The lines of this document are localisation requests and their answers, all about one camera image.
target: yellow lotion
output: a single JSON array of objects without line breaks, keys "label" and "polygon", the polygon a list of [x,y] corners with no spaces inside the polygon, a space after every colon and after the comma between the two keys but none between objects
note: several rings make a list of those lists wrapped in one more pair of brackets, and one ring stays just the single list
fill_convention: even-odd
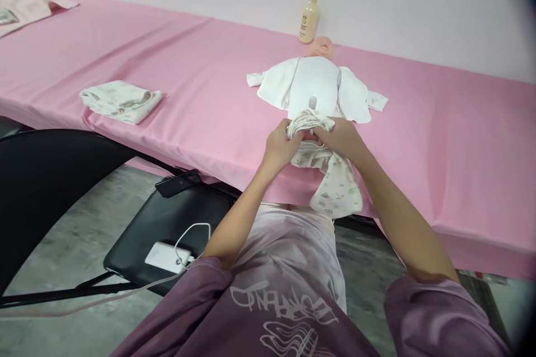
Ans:
[{"label": "yellow lotion", "polygon": [[298,35],[298,39],[303,44],[309,44],[313,41],[314,31],[317,29],[318,16],[320,14],[317,1],[309,0],[301,17],[300,35]]}]

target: white baby clothes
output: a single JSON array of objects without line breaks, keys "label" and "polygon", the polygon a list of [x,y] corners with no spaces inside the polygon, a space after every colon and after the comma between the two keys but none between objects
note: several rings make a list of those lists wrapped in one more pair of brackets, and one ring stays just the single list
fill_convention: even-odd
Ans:
[{"label": "white baby clothes", "polygon": [[[337,67],[325,57],[298,57],[283,61],[264,73],[248,74],[249,86],[260,85],[257,96],[293,120],[305,108],[323,115],[344,117],[357,123],[371,120],[369,107],[381,111],[387,98],[370,92],[346,67]],[[370,102],[375,94],[375,102]]]},{"label": "white baby clothes", "polygon": [[69,9],[77,5],[69,0],[0,0],[0,8],[8,10],[15,17],[14,22],[0,25],[0,37],[50,17],[54,8]]},{"label": "white baby clothes", "polygon": [[[308,108],[290,123],[286,133],[291,139],[296,132],[314,127],[331,131],[335,122]],[[296,167],[318,168],[324,173],[324,179],[309,203],[315,211],[336,219],[363,209],[363,198],[350,162],[325,144],[319,146],[315,141],[302,141],[291,164]]]},{"label": "white baby clothes", "polygon": [[123,123],[138,124],[162,99],[162,93],[150,92],[124,81],[113,81],[84,89],[80,97],[95,113]]}]

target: hand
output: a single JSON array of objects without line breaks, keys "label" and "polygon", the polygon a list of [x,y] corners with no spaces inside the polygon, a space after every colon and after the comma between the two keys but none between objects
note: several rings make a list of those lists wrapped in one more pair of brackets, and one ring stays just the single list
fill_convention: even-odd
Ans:
[{"label": "hand", "polygon": [[259,170],[267,172],[272,178],[290,162],[302,142],[303,131],[298,131],[291,140],[288,139],[286,128],[289,124],[289,119],[283,119],[266,140],[266,151]]},{"label": "hand", "polygon": [[321,143],[323,142],[333,152],[349,159],[358,169],[361,162],[373,158],[352,122],[340,117],[330,117],[330,119],[335,121],[335,127],[331,132],[321,127],[313,129]]}]

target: black phone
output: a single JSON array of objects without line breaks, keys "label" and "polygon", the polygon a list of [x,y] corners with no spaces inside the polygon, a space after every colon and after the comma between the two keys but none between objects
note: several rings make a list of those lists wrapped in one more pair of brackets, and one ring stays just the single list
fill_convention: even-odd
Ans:
[{"label": "black phone", "polygon": [[189,170],[178,176],[164,177],[162,181],[155,184],[161,196],[170,198],[188,188],[201,184],[203,181],[199,177],[196,169]]}]

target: chair seat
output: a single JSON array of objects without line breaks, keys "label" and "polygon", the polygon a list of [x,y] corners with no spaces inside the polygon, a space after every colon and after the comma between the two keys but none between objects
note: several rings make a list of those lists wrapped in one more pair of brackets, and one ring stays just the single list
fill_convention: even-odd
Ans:
[{"label": "chair seat", "polygon": [[[214,232],[232,203],[230,196],[208,185],[189,188],[171,198],[154,191],[106,255],[105,269],[140,286],[172,276],[172,272],[145,263],[152,246],[156,242],[175,245],[194,223],[210,223]],[[197,257],[207,245],[207,230],[206,226],[193,227],[179,247]],[[177,280],[158,284],[151,290],[164,296]]]}]

